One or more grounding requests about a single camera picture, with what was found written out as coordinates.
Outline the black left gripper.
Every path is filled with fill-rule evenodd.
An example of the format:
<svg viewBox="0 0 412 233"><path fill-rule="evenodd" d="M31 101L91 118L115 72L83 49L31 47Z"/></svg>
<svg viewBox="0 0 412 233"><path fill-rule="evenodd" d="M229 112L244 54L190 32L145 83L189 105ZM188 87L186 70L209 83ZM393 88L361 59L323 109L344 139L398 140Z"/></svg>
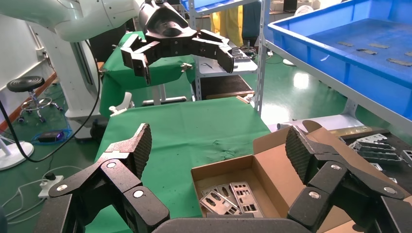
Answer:
<svg viewBox="0 0 412 233"><path fill-rule="evenodd" d="M234 70L229 39L207 30L198 33L167 2L149 0L138 15L145 40L132 34L120 47L123 63L151 85L149 65L160 58L192 54L216 60L227 73Z"/></svg>

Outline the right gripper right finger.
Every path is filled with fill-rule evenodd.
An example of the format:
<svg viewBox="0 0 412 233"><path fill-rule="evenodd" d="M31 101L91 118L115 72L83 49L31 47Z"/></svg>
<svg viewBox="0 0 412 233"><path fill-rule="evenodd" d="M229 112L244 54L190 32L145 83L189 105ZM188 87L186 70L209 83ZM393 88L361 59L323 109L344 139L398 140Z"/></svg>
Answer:
<svg viewBox="0 0 412 233"><path fill-rule="evenodd" d="M314 233L336 206L367 233L411 232L412 206L394 182L352 166L332 146L309 140L295 126L288 131L285 151L305 185L288 219Z"/></svg>

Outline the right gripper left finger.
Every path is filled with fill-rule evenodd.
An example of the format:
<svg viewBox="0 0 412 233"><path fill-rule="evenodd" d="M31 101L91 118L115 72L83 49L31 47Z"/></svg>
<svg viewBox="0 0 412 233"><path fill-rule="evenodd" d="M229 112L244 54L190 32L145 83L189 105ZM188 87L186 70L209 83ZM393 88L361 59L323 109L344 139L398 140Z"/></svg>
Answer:
<svg viewBox="0 0 412 233"><path fill-rule="evenodd" d="M152 148L150 125L112 143L94 164L49 190L36 233L83 233L104 208L115 208L135 233L153 232L170 219L168 208L141 181Z"/></svg>

